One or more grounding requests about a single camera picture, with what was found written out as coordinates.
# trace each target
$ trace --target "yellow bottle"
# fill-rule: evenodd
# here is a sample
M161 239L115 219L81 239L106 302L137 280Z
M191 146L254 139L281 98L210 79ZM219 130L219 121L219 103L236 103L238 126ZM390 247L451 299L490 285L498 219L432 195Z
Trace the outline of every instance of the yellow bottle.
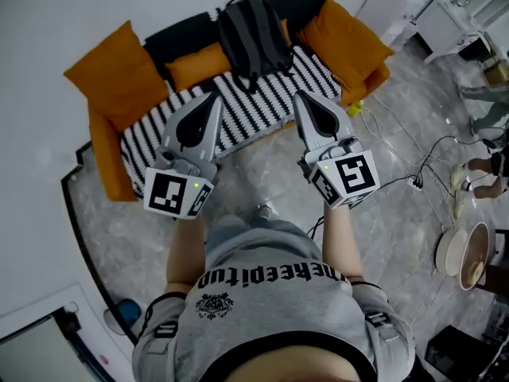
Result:
M358 100L357 102L352 103L352 105L350 105L350 107L347 110L347 115L350 116L351 118L354 117L355 115L357 115L357 113L363 110L363 105L364 105L363 100Z

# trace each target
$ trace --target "gray shorts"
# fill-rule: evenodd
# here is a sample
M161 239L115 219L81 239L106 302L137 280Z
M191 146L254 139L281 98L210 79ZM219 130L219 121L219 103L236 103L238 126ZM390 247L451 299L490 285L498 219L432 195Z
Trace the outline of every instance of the gray shorts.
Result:
M209 255L211 251L227 240L241 235L253 228L266 228L273 229L275 231L288 232L293 235L303 237L309 242L309 236L307 236L302 229L287 220L266 220L258 217L248 224L245 220L236 215L225 215L208 230L205 253Z

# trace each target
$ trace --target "round container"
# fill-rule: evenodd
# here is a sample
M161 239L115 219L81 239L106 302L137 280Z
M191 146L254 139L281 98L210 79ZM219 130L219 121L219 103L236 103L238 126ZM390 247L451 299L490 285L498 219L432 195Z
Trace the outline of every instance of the round container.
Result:
M440 239L435 265L443 275L456 276L460 272L467 238L463 229L449 229Z
M479 222L470 232L466 245L457 276L460 287L470 290L479 282L488 259L490 239L488 226L484 222Z

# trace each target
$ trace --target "backpack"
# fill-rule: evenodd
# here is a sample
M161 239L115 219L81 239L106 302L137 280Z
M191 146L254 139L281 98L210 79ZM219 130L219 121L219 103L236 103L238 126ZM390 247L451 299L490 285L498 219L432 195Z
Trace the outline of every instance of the backpack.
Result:
M237 87L255 93L260 76L288 70L293 50L284 37L279 16L264 0L231 0L218 16L220 42ZM249 80L246 88L239 76Z

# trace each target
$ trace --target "striped blanket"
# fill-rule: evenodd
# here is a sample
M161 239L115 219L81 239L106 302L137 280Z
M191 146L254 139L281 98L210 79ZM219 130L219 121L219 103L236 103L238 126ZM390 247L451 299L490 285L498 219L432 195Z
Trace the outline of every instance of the striped blanket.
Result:
M166 122L192 98L210 91L218 91L223 97L223 126L216 146L216 158L223 158L294 120L292 97L298 89L329 99L340 96L339 82L316 55L298 46L293 51L291 75L278 72L260 78L259 89L253 95L237 88L229 72L185 91L174 92L168 86L168 98L120 135L122 159L136 195L143 197L145 170L155 160Z

